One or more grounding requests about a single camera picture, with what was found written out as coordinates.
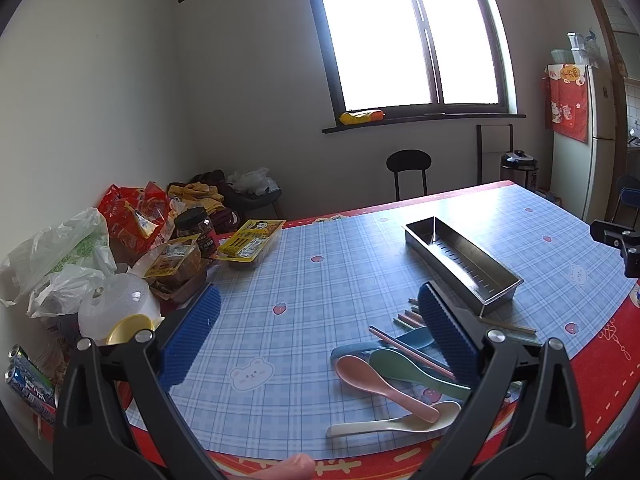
blue spoon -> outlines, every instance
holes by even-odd
[[[433,336],[429,329],[425,326],[416,328],[398,336],[404,344],[411,346],[412,348],[421,349],[425,346],[433,343]],[[365,341],[363,343],[352,343],[349,345],[337,346],[331,352],[331,360],[339,359],[345,355],[359,354],[361,352],[368,352],[370,350],[377,350],[378,348],[389,348],[389,345],[382,341]]]

metal screw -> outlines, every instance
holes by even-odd
[[[486,336],[489,338],[489,341],[493,341],[494,343],[502,343],[507,339],[507,336],[499,330],[489,330]]]
[[[139,343],[146,343],[147,341],[151,341],[154,333],[151,330],[141,330],[136,334],[136,341]]]
[[[551,346],[551,348],[553,348],[554,350],[562,350],[564,348],[564,345],[562,344],[562,341],[560,341],[559,339],[552,337],[549,341],[549,346]]]
[[[78,341],[78,344],[76,344],[76,348],[81,352],[88,350],[91,348],[91,340],[87,338],[81,339]]]

dining table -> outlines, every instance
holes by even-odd
[[[640,396],[638,280],[624,277],[620,252],[591,240],[587,224],[502,181],[289,221],[255,269],[234,270],[220,262],[209,270],[207,279],[223,298],[222,313],[185,385],[170,394],[222,470],[249,475],[301,451],[316,460],[315,476],[323,480],[395,479],[410,476],[428,458],[441,435],[384,440],[374,434],[369,440],[329,442],[311,430],[305,434],[305,425],[324,428],[327,422],[395,413],[384,402],[363,415],[335,407],[336,399],[344,405],[351,399],[358,409],[369,402],[340,389],[328,355],[337,344],[372,339],[367,330],[372,316],[386,330],[402,333],[392,317],[410,308],[408,298],[427,279],[440,282],[453,303],[463,304],[404,243],[402,226],[431,216],[524,280],[513,300],[487,317],[533,327],[541,343],[562,340],[580,393],[587,468],[611,448]],[[311,392],[294,388],[297,360],[302,383],[315,378]],[[236,382],[249,366],[264,367],[270,378],[259,386]],[[326,405],[326,412],[306,412],[305,399]],[[517,407],[511,400],[500,410],[477,463],[497,452]],[[282,410],[288,410],[284,422]],[[127,416],[142,453],[162,464],[135,403]],[[243,424],[246,430],[236,431]],[[283,431],[278,424],[285,425]]]

black jar lid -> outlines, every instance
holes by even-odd
[[[180,231],[193,229],[207,218],[207,210],[202,206],[192,207],[175,218],[175,228]]]

green spoon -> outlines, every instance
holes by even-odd
[[[454,399],[466,400],[471,394],[470,388],[431,377],[401,353],[388,348],[373,351],[369,357],[369,365],[387,379],[418,383]]]

